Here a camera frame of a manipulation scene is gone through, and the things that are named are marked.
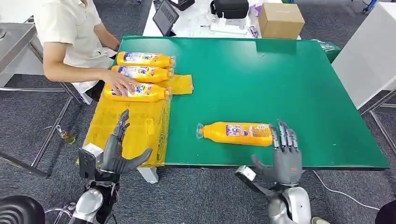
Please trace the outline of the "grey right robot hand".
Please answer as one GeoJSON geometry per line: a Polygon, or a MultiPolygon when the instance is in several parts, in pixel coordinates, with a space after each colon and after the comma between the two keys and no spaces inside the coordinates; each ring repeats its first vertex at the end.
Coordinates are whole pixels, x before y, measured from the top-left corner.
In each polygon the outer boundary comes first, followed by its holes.
{"type": "Polygon", "coordinates": [[[277,120],[278,129],[270,127],[273,137],[273,166],[268,167],[251,155],[254,166],[264,179],[286,186],[297,185],[302,175],[302,155],[298,149],[295,131],[281,120],[277,120]]]}

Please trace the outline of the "person's right hand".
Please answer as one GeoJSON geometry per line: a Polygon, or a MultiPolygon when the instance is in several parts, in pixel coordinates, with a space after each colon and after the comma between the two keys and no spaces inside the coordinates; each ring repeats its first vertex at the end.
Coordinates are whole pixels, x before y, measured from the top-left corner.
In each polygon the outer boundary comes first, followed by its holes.
{"type": "Polygon", "coordinates": [[[129,93],[134,92],[135,86],[140,84],[134,79],[112,70],[103,70],[99,77],[111,87],[117,96],[127,97],[129,93]]]}

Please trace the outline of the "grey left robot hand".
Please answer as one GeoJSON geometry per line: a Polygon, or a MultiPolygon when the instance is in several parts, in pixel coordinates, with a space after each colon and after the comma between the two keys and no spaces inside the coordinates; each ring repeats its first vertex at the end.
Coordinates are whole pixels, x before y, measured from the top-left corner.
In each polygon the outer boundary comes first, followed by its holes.
{"type": "Polygon", "coordinates": [[[144,152],[133,158],[125,159],[122,157],[122,143],[125,136],[126,129],[129,127],[127,120],[129,119],[129,110],[126,109],[117,121],[112,134],[109,135],[106,141],[103,162],[101,164],[101,171],[124,174],[130,170],[137,168],[144,162],[146,162],[151,156],[152,149],[147,148],[144,152]]]}

